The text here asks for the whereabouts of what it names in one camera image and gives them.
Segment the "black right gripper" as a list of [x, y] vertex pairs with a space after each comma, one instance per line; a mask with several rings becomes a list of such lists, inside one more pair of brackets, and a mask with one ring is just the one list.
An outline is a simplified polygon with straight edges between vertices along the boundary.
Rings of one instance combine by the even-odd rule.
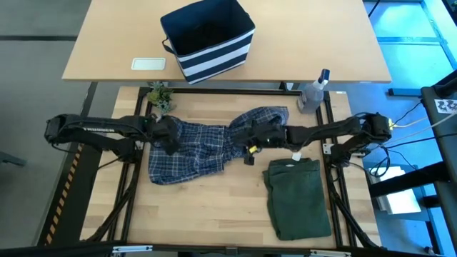
[[264, 148], [284, 148], [286, 145], [286, 127], [281, 124], [264, 123], [255, 121], [242, 132], [242, 146], [246, 149], [243, 162], [253, 166], [254, 154], [260, 153]]

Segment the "blue plaid shirt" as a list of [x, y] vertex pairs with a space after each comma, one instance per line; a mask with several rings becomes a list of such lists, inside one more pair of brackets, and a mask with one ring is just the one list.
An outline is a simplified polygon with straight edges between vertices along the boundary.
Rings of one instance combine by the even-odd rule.
[[151, 144], [148, 175], [152, 183], [183, 183], [224, 170], [224, 164], [242, 158], [243, 146], [234, 143], [236, 134], [257, 125], [285, 125], [289, 118], [285, 106], [262, 106], [237, 116], [228, 125], [205, 125], [171, 120], [177, 127], [178, 150], [168, 155], [159, 143]]

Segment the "dark green button shirt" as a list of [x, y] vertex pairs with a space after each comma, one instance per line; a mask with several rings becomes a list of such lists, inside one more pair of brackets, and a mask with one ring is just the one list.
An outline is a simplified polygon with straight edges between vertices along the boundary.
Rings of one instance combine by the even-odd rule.
[[322, 238], [332, 234], [318, 160], [277, 159], [263, 172], [267, 209], [281, 241]]

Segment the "navy white striped bin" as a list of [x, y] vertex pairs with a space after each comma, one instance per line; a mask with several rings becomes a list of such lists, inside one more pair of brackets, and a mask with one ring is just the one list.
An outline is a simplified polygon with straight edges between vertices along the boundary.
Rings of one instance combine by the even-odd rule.
[[160, 18], [168, 45], [189, 84], [246, 62], [256, 29], [237, 0], [201, 0]]

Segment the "small green potted plant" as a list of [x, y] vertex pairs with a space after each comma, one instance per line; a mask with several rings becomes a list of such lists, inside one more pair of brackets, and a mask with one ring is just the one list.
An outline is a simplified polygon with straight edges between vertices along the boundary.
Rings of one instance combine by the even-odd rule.
[[171, 98], [171, 95], [174, 92], [173, 89], [165, 86], [164, 82], [161, 81], [148, 82], [147, 84], [151, 89], [146, 95], [148, 101], [163, 115], [176, 108], [176, 104], [173, 103]]

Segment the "clear spray bottle blue nozzle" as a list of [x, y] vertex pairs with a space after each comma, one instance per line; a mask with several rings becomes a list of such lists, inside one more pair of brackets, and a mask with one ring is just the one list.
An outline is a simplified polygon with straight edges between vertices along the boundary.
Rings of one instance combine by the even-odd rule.
[[324, 87], [328, 84], [330, 71], [322, 69], [317, 80], [307, 84], [301, 91], [297, 107], [302, 114], [312, 114], [321, 105], [324, 96]]

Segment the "white rectangular tray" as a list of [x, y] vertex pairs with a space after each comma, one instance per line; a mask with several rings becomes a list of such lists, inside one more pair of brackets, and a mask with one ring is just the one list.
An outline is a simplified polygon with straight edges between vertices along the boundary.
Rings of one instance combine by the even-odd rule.
[[165, 58], [133, 58], [131, 70], [133, 71], [162, 71], [166, 67]]

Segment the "light wooden desk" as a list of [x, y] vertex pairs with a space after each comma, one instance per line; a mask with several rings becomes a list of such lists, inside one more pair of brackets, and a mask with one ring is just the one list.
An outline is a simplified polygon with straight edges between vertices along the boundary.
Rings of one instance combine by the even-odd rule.
[[[92, 0], [63, 73], [66, 81], [180, 81], [160, 18], [195, 0]], [[388, 83], [391, 75], [362, 0], [239, 0], [255, 23], [246, 63], [221, 81]], [[133, 58], [165, 58], [133, 71]]]

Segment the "black hazard-striped floor ramp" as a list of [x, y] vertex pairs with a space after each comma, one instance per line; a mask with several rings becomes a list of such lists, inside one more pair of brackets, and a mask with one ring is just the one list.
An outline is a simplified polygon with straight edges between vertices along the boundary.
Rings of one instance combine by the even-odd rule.
[[90, 146], [71, 143], [67, 147], [57, 181], [51, 187], [39, 246], [64, 246], [80, 240], [100, 159], [101, 152]]

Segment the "white box on floor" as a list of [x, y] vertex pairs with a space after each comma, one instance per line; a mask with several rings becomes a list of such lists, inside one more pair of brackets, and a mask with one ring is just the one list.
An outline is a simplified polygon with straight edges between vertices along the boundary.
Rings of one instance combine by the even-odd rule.
[[[371, 184], [386, 181], [390, 178], [404, 175], [406, 172], [400, 166], [391, 166], [389, 168], [380, 167], [378, 171], [374, 169], [372, 174], [381, 175], [381, 177], [370, 176]], [[407, 189], [397, 193], [391, 193], [385, 196], [375, 197], [381, 211], [386, 211], [388, 215], [420, 213], [421, 207], [412, 189]]]

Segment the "grey chair leg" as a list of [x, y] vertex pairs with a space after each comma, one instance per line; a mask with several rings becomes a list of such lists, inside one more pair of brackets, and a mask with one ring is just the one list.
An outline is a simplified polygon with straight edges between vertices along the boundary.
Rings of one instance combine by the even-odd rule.
[[0, 163], [10, 163], [16, 166], [25, 166], [26, 160], [12, 156], [11, 154], [0, 151]]

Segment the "white marker tag label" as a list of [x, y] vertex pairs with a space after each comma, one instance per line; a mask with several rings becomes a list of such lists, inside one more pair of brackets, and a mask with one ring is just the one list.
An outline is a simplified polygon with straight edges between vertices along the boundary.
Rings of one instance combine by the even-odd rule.
[[440, 114], [457, 113], [457, 100], [455, 99], [435, 99], [436, 110]]

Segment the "black equipment cart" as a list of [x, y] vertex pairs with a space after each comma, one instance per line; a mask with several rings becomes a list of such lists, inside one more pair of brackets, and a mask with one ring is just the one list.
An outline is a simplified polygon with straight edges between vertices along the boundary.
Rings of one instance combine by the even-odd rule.
[[435, 141], [442, 161], [424, 166], [416, 171], [390, 178], [369, 186], [372, 197], [385, 196], [410, 188], [432, 183], [437, 197], [429, 205], [437, 203], [443, 212], [448, 232], [457, 254], [457, 113], [440, 114], [435, 99], [457, 100], [457, 69], [432, 86], [421, 88], [421, 99], [431, 125], [433, 136], [409, 140], [404, 136], [384, 145], [389, 150], [423, 141]]

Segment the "black metal table frame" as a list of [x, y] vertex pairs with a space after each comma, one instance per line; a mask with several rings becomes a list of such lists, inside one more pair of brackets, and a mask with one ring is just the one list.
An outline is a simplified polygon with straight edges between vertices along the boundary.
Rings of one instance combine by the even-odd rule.
[[[351, 115], [344, 92], [331, 92], [316, 115], [300, 114], [296, 92], [247, 89], [176, 89], [174, 116], [200, 124], [229, 124], [238, 115], [259, 106], [285, 106], [288, 122], [316, 126]], [[290, 158], [285, 149], [262, 151], [253, 166], [242, 160], [228, 163], [222, 173], [170, 186], [153, 184], [148, 164], [139, 167], [101, 156], [80, 237], [87, 239], [113, 210], [130, 181], [136, 182], [132, 200], [120, 212], [107, 239], [149, 244], [157, 251], [276, 251], [305, 249], [359, 250], [362, 243], [331, 200], [326, 201], [332, 232], [323, 238], [281, 241], [271, 226], [262, 173], [272, 160]]]

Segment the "silver metal bracket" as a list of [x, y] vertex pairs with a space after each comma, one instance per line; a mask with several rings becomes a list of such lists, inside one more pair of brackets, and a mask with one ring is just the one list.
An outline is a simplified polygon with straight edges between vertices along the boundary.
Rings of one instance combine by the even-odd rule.
[[148, 252], [153, 251], [154, 247], [152, 245], [139, 245], [139, 246], [114, 246], [112, 248], [113, 254], [122, 254], [122, 253], [136, 253], [136, 252]]
[[309, 257], [352, 257], [351, 252], [311, 249]]

